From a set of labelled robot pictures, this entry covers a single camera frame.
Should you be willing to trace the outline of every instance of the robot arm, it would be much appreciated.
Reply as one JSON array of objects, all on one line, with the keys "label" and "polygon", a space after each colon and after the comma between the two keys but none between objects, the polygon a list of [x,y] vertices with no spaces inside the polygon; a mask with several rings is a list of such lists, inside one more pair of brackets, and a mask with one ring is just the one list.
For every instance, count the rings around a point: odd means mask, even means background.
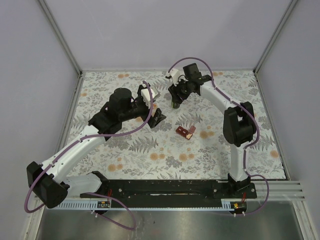
[{"label": "robot arm", "polygon": [[[172,86],[168,89],[172,96],[172,107],[179,108],[191,93],[197,93],[208,99],[224,114],[223,135],[230,143],[231,150],[231,169],[228,180],[234,186],[238,184],[237,189],[247,185],[250,183],[250,178],[243,169],[244,146],[246,142],[253,139],[256,133],[255,124],[240,107],[228,101],[221,94],[221,92],[224,94],[223,91],[219,92],[213,87],[209,75],[202,76],[195,63],[185,66],[183,71],[184,75],[178,69],[173,68],[166,75],[166,78],[173,80]],[[254,116],[250,102],[244,102],[241,105]]]},{"label": "robot arm", "polygon": [[[160,96],[156,89],[151,87],[150,90],[153,100]],[[140,85],[137,94],[138,97],[133,99],[129,89],[117,88],[110,96],[109,101],[66,147],[42,164],[32,162],[28,165],[29,187],[49,165],[52,165],[33,189],[33,192],[48,208],[56,207],[67,196],[79,197],[83,193],[99,190],[103,181],[100,173],[72,177],[67,177],[67,175],[85,155],[110,138],[100,136],[100,134],[115,134],[121,130],[122,122],[130,119],[137,117],[141,117],[144,121],[147,119],[150,108],[153,107],[147,86]],[[147,123],[150,128],[154,128],[165,118],[166,116],[157,108]],[[62,154],[61,158],[55,162],[56,157],[60,154]]]}]

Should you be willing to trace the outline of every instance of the floral tablecloth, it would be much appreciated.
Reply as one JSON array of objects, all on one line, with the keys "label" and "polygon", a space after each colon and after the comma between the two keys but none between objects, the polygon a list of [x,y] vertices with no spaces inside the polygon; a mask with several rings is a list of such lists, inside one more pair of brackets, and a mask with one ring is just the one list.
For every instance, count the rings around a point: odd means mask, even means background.
[{"label": "floral tablecloth", "polygon": [[[248,151],[248,171],[268,179],[285,179],[252,71],[213,74],[216,84],[230,96],[253,104],[260,140]],[[173,109],[168,92],[172,82],[161,71],[85,73],[68,142],[88,124],[116,88],[128,88],[136,97],[143,80],[161,93],[155,103],[167,118],[154,129],[146,125],[132,135],[110,138],[84,157],[70,176],[100,171],[108,179],[225,179],[230,169],[230,147],[222,132],[222,113],[197,94],[191,94],[179,109]],[[133,130],[141,124],[140,117],[124,122],[120,132]],[[176,133],[178,126],[189,129],[191,125],[196,130],[190,140]]]}]

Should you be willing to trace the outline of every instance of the black joint housing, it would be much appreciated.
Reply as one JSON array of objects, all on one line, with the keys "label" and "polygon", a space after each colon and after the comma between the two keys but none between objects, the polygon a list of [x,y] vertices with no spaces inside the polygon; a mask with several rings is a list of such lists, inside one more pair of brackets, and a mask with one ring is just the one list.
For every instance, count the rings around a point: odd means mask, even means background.
[{"label": "black joint housing", "polygon": [[130,108],[132,93],[127,88],[117,88],[109,97],[108,111],[113,114]]},{"label": "black joint housing", "polygon": [[189,64],[183,67],[185,78],[188,80],[201,78],[201,72],[199,72],[196,63]]},{"label": "black joint housing", "polygon": [[98,134],[115,134],[122,128],[122,122],[118,121],[113,114],[108,111],[96,113],[88,122],[98,129]]},{"label": "black joint housing", "polygon": [[[29,188],[42,172],[43,169],[41,165],[34,161],[26,167]],[[41,199],[47,208],[52,209],[62,203],[67,197],[69,187],[69,185],[63,182],[62,184],[57,183],[45,173],[35,185],[33,192]]]},{"label": "black joint housing", "polygon": [[[240,103],[253,117],[254,107],[250,102]],[[223,135],[228,143],[240,147],[245,142],[250,142],[257,129],[250,116],[239,106],[229,107],[224,111]]]}]

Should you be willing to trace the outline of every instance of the purple cable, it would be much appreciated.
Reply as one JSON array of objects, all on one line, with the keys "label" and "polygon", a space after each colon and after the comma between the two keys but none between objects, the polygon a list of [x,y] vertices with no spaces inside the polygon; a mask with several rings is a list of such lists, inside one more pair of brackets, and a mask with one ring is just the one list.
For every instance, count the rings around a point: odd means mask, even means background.
[{"label": "purple cable", "polygon": [[[80,138],[81,141],[85,140],[85,139],[88,139],[88,138],[94,138],[94,137],[121,137],[121,136],[125,136],[125,135],[129,135],[129,134],[133,134],[137,131],[139,131],[140,129],[142,129],[149,121],[149,119],[151,118],[151,114],[152,114],[152,110],[153,110],[153,104],[154,104],[154,100],[153,100],[153,96],[152,96],[152,92],[151,92],[151,88],[149,86],[149,84],[146,82],[146,81],[142,81],[145,85],[146,85],[146,88],[148,89],[148,92],[150,94],[150,110],[149,110],[149,113],[148,113],[148,116],[146,117],[145,121],[139,126],[137,127],[136,129],[134,130],[131,130],[131,131],[128,131],[128,132],[124,132],[124,133],[118,133],[118,134],[93,134],[93,135],[88,135],[88,136],[84,136],[82,138]],[[55,164],[66,152],[68,152],[71,148],[73,148],[76,144],[80,143],[79,140],[77,141],[74,141],[73,143],[71,143],[68,147],[66,147],[58,156],[56,156],[56,158],[52,161],[53,164]],[[29,210],[28,209],[28,202],[29,202],[29,199],[30,199],[30,196],[31,196],[31,193],[33,192],[36,184],[39,182],[39,180],[41,179],[41,177],[52,167],[53,165],[52,164],[49,164],[40,174],[39,176],[34,180],[34,182],[31,184],[30,188],[29,188],[29,191],[25,197],[25,201],[24,201],[24,211],[28,214],[31,214],[31,213],[34,213],[36,211],[38,211],[40,208],[42,208],[45,204],[41,204],[40,206],[36,207],[35,209],[32,209],[32,210]],[[115,198],[111,198],[109,197],[110,199],[113,199],[115,200],[116,202],[120,203],[123,207],[125,207],[126,209],[128,209],[122,202],[118,201],[117,199]]]},{"label": "purple cable", "polygon": [[235,101],[231,101],[231,98],[226,95],[222,90],[220,90],[216,84],[215,84],[215,80],[214,80],[214,75],[213,75],[213,72],[210,68],[210,66],[205,62],[203,61],[202,59],[198,58],[198,57],[193,57],[193,56],[188,56],[188,57],[184,57],[178,61],[176,61],[168,70],[168,73],[178,64],[180,63],[181,61],[183,60],[187,60],[187,59],[193,59],[193,60],[198,60],[200,62],[202,62],[209,70],[210,72],[210,75],[211,75],[211,82],[212,82],[212,86],[215,90],[218,91],[218,93],[220,93],[225,99],[227,99],[228,101],[230,101],[232,104],[238,106],[239,108],[241,108],[246,114],[248,114],[248,116],[251,118],[251,120],[253,121],[254,125],[255,125],[255,128],[256,128],[256,138],[253,142],[249,143],[248,145],[244,146],[243,148],[243,170],[244,172],[251,178],[253,177],[260,177],[262,178],[264,181],[265,181],[265,184],[266,184],[266,197],[265,197],[265,200],[263,202],[263,204],[256,210],[254,210],[253,212],[249,212],[249,213],[246,213],[246,215],[251,215],[251,214],[255,214],[257,213],[258,211],[260,211],[262,208],[265,207],[268,199],[269,199],[269,193],[270,193],[270,187],[269,187],[269,183],[268,183],[268,180],[262,176],[261,174],[253,174],[251,175],[250,173],[247,172],[247,168],[246,168],[246,156],[247,156],[247,151],[246,149],[254,144],[256,144],[258,141],[259,141],[259,138],[260,138],[260,130],[259,130],[259,126],[258,126],[258,123],[257,121],[255,120],[254,116],[252,116],[252,114],[250,112],[248,112],[248,110],[246,110],[243,106],[241,106],[239,103],[235,102]]},{"label": "purple cable", "polygon": [[111,196],[104,196],[104,195],[100,195],[100,194],[97,194],[97,193],[94,193],[94,192],[87,192],[87,194],[89,195],[93,195],[93,196],[97,196],[97,197],[100,197],[100,198],[105,198],[105,199],[111,199],[115,202],[117,202],[118,204],[120,204],[122,207],[124,207],[127,212],[130,214],[131,218],[132,218],[132,221],[133,221],[133,227],[129,227],[129,226],[125,226],[125,225],[122,225],[121,223],[117,222],[117,221],[114,221],[112,220],[111,218],[107,217],[107,216],[103,216],[103,215],[100,215],[98,214],[98,216],[104,218],[104,219],[107,219],[108,221],[112,222],[113,224],[115,225],[118,225],[119,227],[121,228],[124,228],[126,230],[130,230],[130,231],[133,231],[137,228],[137,221],[135,219],[135,216],[134,214],[130,211],[130,209],[124,205],[121,201],[119,201],[118,199],[114,198],[114,197],[111,197]]}]

